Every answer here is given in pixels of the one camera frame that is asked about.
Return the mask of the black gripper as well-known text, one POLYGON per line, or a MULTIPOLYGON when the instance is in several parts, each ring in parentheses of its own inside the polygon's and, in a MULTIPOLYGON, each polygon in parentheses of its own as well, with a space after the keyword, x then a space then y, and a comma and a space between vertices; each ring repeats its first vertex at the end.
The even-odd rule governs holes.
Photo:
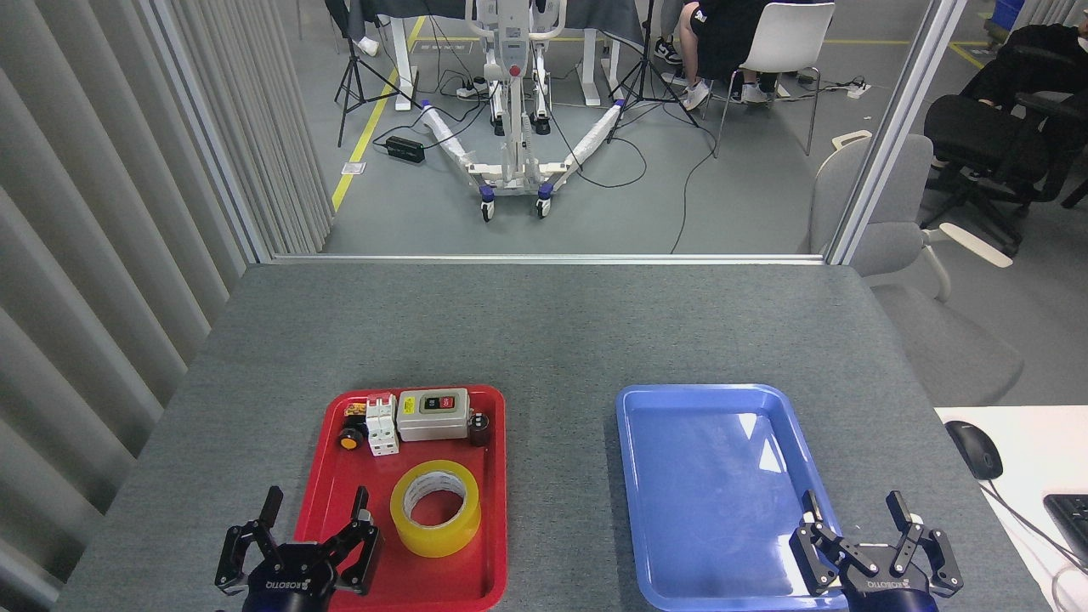
POLYGON ((326 542, 279 543, 272 535, 283 492, 269 488, 259 516, 226 531, 214 585, 233 596, 248 587, 244 611, 326 611, 334 587, 369 595, 384 539, 368 510, 369 492, 359 485, 350 518, 326 542), (257 544, 263 561, 244 570, 247 550, 257 544))
POLYGON ((901 535, 887 566, 890 574, 878 573, 860 544, 837 535, 824 521, 815 492, 806 490, 802 521, 790 538, 802 580, 811 595, 823 596, 840 576, 851 611, 937 611, 930 588, 938 596, 953 596, 964 585, 947 533, 926 527, 900 491, 887 493, 886 504, 901 535), (928 558, 930 575, 912 564, 917 547, 928 558))

